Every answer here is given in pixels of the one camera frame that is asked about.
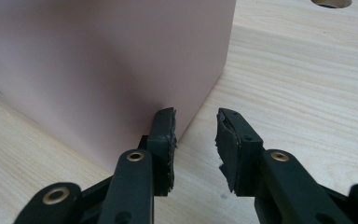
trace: tabletop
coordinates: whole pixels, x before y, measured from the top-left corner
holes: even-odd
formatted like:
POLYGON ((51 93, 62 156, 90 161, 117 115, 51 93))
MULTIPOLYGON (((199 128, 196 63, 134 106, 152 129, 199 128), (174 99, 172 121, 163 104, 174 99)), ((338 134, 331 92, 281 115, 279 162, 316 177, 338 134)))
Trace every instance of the tabletop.
MULTIPOLYGON (((348 194, 358 183, 358 0, 238 0, 227 65, 178 142, 175 186, 155 198, 155 223, 258 223, 254 199, 230 193, 219 170, 219 107, 348 194)), ((45 186, 85 189, 110 175, 0 103, 0 223, 45 186)))

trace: pink box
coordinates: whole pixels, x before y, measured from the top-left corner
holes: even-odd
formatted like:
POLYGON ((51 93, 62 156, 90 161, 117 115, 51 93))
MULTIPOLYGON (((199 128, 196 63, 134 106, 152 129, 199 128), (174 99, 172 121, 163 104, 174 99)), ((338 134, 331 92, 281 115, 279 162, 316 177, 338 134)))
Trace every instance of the pink box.
POLYGON ((177 109, 177 136, 222 74, 235 0, 0 1, 0 98, 113 170, 177 109))

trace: wood grain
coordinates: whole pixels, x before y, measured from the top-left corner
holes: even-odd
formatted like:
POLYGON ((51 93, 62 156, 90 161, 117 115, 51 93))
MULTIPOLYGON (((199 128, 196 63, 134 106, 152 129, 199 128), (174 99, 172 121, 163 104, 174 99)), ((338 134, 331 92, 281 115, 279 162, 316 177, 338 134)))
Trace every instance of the wood grain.
MULTIPOLYGON (((240 112, 265 148, 291 152, 347 194, 358 183, 358 1, 238 1, 227 66, 178 143, 175 187, 156 198, 156 223, 258 223, 253 199, 229 193, 218 169, 218 107, 240 112)), ((109 175, 0 103, 0 223, 46 185, 84 189, 109 175)))

